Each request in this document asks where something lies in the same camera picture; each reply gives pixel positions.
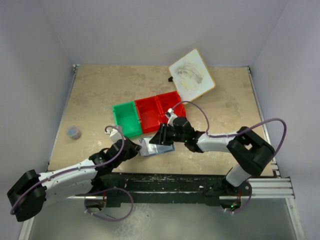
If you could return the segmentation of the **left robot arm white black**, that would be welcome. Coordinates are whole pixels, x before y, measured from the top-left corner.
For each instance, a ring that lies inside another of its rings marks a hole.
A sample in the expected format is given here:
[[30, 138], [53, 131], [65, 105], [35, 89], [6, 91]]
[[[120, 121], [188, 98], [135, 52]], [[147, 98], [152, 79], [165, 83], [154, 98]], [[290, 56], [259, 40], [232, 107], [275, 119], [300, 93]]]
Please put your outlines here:
[[18, 222], [24, 222], [58, 200], [123, 191], [104, 178], [121, 163], [136, 157], [141, 148], [125, 137], [73, 166], [43, 173], [36, 173], [34, 169], [26, 171], [7, 192], [10, 214]]

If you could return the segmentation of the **blue card holder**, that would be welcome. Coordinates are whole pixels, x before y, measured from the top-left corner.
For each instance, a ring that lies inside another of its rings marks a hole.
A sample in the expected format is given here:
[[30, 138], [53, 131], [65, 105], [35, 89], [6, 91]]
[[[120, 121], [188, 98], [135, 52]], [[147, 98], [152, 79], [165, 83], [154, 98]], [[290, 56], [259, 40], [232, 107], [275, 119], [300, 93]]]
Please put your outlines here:
[[143, 137], [138, 140], [138, 144], [141, 146], [139, 154], [143, 157], [160, 155], [168, 152], [175, 151], [174, 145], [157, 145], [151, 144], [150, 140], [152, 136]]

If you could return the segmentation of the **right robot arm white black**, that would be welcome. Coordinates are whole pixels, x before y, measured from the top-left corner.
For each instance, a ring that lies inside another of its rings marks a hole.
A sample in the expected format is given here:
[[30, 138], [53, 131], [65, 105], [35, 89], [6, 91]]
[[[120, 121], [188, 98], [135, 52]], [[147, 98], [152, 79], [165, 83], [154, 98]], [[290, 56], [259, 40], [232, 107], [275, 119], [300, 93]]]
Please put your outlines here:
[[260, 176], [275, 153], [268, 142], [248, 127], [243, 126], [235, 133], [219, 137], [195, 130], [183, 116], [175, 118], [171, 123], [162, 123], [149, 141], [150, 144], [163, 146], [175, 142], [183, 143], [194, 153], [225, 152], [234, 157], [237, 165], [222, 181], [222, 190], [228, 196], [235, 195], [240, 185], [250, 177]]

